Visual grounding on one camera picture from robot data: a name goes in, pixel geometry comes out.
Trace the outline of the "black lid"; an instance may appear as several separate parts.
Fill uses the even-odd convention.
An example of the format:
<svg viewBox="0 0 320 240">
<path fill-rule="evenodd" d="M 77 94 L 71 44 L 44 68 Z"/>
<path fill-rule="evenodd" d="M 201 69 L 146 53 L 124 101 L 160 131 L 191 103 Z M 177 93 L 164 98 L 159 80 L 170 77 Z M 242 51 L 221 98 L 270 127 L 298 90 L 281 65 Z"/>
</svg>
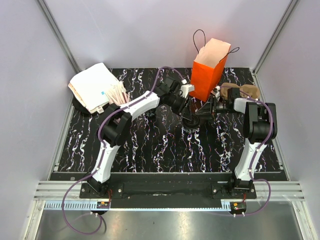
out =
<svg viewBox="0 0 320 240">
<path fill-rule="evenodd" d="M 200 120 L 197 116 L 193 116 L 191 120 L 186 118 L 182 119 L 182 124 L 187 129 L 196 129 L 200 124 Z"/>
</svg>

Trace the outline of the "black coffee cup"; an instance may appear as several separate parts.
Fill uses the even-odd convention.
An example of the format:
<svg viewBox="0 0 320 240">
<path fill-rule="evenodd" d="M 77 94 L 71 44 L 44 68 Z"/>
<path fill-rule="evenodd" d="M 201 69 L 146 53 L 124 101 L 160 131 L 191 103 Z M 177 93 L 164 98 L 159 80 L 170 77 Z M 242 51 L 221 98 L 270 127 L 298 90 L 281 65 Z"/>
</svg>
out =
<svg viewBox="0 0 320 240">
<path fill-rule="evenodd" d="M 155 117 L 157 115 L 157 109 L 156 108 L 150 109 L 150 110 L 146 111 L 144 114 L 148 118 Z"/>
<path fill-rule="evenodd" d="M 187 128 L 186 127 L 184 130 L 185 130 L 186 133 L 192 134 L 192 133 L 195 133 L 196 131 L 198 131 L 199 128 L 198 127 L 196 127 L 196 128 Z"/>
</svg>

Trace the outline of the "orange paper bag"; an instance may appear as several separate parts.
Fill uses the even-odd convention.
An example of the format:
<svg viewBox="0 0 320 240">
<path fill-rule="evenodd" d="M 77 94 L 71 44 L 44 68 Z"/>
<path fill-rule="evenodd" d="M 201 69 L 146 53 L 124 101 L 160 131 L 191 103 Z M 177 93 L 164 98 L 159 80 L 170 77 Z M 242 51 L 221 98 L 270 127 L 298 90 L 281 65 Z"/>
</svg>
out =
<svg viewBox="0 0 320 240">
<path fill-rule="evenodd" d="M 239 49 L 232 49 L 230 43 L 215 38 L 205 42 L 204 46 L 197 50 L 193 61 L 190 83 L 194 85 L 194 90 L 190 92 L 190 96 L 207 101 L 222 77 L 228 56 Z"/>
</svg>

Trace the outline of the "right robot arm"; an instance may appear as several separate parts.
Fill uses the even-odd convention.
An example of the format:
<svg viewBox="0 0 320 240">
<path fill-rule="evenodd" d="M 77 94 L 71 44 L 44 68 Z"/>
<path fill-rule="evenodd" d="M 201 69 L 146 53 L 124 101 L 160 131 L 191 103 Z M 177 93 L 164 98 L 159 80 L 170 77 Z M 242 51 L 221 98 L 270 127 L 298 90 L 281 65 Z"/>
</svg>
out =
<svg viewBox="0 0 320 240">
<path fill-rule="evenodd" d="M 244 149 L 226 185 L 228 195 L 236 199 L 253 188 L 254 173 L 260 156 L 278 133 L 277 112 L 274 103 L 254 99 L 238 87 L 222 86 L 197 110 L 196 115 L 209 120 L 214 115 L 228 113 L 244 115 Z"/>
</svg>

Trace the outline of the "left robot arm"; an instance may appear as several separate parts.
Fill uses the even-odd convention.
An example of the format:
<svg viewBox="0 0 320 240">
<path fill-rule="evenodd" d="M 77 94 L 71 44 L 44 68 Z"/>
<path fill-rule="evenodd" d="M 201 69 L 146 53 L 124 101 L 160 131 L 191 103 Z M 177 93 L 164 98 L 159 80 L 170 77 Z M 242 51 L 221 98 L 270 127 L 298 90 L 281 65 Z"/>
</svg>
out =
<svg viewBox="0 0 320 240">
<path fill-rule="evenodd" d="M 103 198 L 108 193 L 108 180 L 111 168 L 119 148 L 125 143 L 130 133 L 132 122 L 140 115 L 157 110 L 166 105 L 180 116 L 183 127 L 193 132 L 198 128 L 199 118 L 191 113 L 189 93 L 195 86 L 185 80 L 178 81 L 167 77 L 163 82 L 152 86 L 140 97 L 120 106 L 112 103 L 105 111 L 106 118 L 101 123 L 97 136 L 100 149 L 96 164 L 90 175 L 85 177 L 90 192 L 97 198 Z"/>
</svg>

